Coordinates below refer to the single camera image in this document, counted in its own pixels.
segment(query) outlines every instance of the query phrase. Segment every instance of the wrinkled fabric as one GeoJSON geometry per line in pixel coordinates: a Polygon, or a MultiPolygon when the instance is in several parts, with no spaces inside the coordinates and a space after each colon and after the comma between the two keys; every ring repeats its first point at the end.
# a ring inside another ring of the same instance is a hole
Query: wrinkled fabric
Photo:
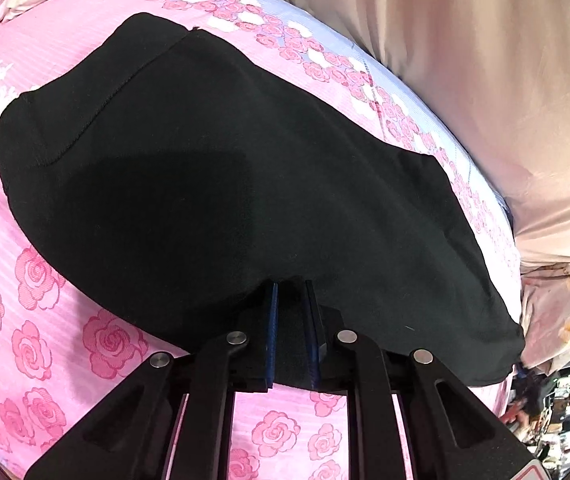
{"type": "Polygon", "coordinates": [[[514,214],[527,266],[570,262],[570,0],[287,0],[407,83],[514,214]]]}
{"type": "Polygon", "coordinates": [[[522,282],[526,336],[521,360],[551,374],[570,362],[570,264],[532,270],[522,282]]]}

